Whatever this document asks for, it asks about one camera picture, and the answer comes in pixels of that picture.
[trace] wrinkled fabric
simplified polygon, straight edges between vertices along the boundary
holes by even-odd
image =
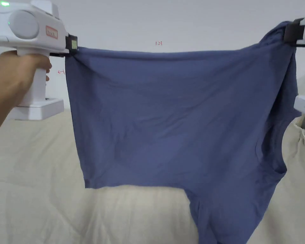
[[[184,189],[200,244],[246,243],[286,173],[281,142],[299,116],[286,24],[235,51],[66,58],[85,187]]]

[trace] green indicator light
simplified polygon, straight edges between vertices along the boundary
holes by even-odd
[[[8,2],[4,2],[4,1],[1,1],[0,3],[1,3],[1,5],[5,6],[5,7],[10,5]]]

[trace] finger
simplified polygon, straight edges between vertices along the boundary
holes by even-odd
[[[47,56],[41,54],[32,54],[34,58],[36,68],[49,70],[52,68],[52,64],[50,63],[50,59]]]
[[[17,56],[17,50],[3,52],[0,56],[11,56],[11,55],[16,55]]]

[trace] black clamp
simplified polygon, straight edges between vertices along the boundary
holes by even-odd
[[[50,53],[50,56],[63,58],[76,54],[78,51],[78,37],[69,34],[66,37],[66,49],[69,50],[69,53]]]
[[[302,40],[304,36],[304,25],[300,25],[304,18],[295,19],[292,23],[288,24],[285,28],[284,42],[294,46],[304,48],[305,44],[297,44],[298,40]]]

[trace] human hand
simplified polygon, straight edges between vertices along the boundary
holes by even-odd
[[[0,87],[16,96],[16,106],[22,101],[30,89],[36,69],[50,71],[50,59],[40,54],[19,57],[16,51],[4,52],[0,55]]]

